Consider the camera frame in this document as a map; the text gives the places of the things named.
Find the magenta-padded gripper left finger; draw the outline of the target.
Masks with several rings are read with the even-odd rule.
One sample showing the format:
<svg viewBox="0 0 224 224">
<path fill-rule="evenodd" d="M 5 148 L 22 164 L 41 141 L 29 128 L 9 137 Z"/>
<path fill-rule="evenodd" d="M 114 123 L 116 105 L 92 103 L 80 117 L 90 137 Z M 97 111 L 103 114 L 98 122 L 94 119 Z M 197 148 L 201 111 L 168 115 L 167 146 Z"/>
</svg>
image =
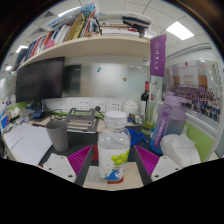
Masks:
<svg viewBox="0 0 224 224">
<path fill-rule="evenodd" d="M 43 169 L 78 186 L 84 184 L 94 155 L 94 147 L 86 146 L 66 157 L 52 153 L 43 164 Z"/>
</svg>

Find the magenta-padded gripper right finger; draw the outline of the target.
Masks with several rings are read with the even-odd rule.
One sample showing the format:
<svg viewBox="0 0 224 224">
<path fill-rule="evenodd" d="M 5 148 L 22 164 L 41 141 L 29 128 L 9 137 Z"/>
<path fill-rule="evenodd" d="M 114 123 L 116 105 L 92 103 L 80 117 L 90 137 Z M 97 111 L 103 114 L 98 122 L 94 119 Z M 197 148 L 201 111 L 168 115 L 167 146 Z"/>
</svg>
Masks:
<svg viewBox="0 0 224 224">
<path fill-rule="evenodd" d="M 134 146 L 134 158 L 144 185 L 180 170 L 168 156 L 159 157 L 137 145 Z"/>
</svg>

